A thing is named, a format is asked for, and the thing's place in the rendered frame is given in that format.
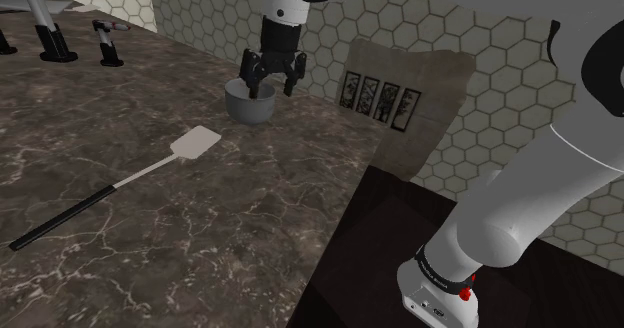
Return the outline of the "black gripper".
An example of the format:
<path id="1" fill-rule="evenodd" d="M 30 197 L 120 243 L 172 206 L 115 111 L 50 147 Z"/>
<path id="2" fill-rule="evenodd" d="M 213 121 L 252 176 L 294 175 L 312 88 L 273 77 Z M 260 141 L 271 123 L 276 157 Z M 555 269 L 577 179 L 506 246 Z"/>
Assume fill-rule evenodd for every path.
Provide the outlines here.
<path id="1" fill-rule="evenodd" d="M 245 49 L 240 64 L 239 77 L 249 89 L 249 98 L 258 98 L 259 85 L 270 73 L 284 73 L 286 81 L 283 93 L 290 97 L 299 79 L 305 76 L 307 55 L 297 54 L 302 26 L 291 26 L 273 21 L 268 16 L 262 19 L 260 54 Z"/>

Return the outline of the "grey bowl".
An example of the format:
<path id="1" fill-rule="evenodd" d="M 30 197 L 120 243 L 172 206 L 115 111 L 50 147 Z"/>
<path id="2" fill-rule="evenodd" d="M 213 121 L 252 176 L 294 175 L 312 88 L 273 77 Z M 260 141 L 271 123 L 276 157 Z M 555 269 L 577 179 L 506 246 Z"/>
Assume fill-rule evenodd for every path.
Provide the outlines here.
<path id="1" fill-rule="evenodd" d="M 258 125 L 273 115 L 276 101 L 275 88 L 261 82 L 256 99 L 249 97 L 249 88 L 241 78 L 225 84 L 225 105 L 229 116 L 244 125 Z"/>

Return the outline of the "dark robot stand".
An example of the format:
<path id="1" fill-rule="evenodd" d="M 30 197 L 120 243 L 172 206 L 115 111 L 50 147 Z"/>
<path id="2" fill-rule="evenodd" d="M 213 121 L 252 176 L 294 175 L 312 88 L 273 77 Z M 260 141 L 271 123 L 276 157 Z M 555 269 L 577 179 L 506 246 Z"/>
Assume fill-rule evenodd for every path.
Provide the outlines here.
<path id="1" fill-rule="evenodd" d="M 428 328 L 396 281 L 454 202 L 368 167 L 286 328 Z M 542 240 L 481 268 L 478 328 L 624 328 L 624 277 Z"/>

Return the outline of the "grey pole with black foot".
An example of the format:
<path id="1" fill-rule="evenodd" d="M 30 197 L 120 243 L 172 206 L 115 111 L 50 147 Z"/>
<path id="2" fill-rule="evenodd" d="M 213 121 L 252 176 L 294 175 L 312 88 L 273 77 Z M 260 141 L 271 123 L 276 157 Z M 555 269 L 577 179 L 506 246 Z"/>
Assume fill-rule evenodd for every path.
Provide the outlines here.
<path id="1" fill-rule="evenodd" d="M 27 0 L 27 2 L 36 20 L 35 29 L 44 49 L 40 59 L 60 63 L 77 60 L 77 53 L 69 50 L 61 30 L 50 15 L 45 0 Z"/>

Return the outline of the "grey flat sheet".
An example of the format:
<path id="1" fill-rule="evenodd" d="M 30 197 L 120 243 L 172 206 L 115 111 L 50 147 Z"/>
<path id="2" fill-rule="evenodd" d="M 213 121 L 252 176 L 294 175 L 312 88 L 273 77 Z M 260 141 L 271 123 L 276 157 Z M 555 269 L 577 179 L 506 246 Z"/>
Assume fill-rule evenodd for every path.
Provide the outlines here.
<path id="1" fill-rule="evenodd" d="M 72 0 L 45 0 L 50 14 L 59 14 L 73 3 Z M 0 0 L 0 9 L 14 11 L 31 11 L 28 0 Z"/>

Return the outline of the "black foot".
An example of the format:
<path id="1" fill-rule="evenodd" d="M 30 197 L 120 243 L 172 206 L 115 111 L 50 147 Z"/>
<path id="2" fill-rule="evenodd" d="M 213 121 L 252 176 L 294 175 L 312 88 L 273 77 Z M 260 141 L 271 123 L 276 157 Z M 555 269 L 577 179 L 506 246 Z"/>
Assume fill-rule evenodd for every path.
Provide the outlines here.
<path id="1" fill-rule="evenodd" d="M 3 31 L 0 29 L 0 55 L 11 55 L 16 52 L 17 48 L 8 43 Z"/>

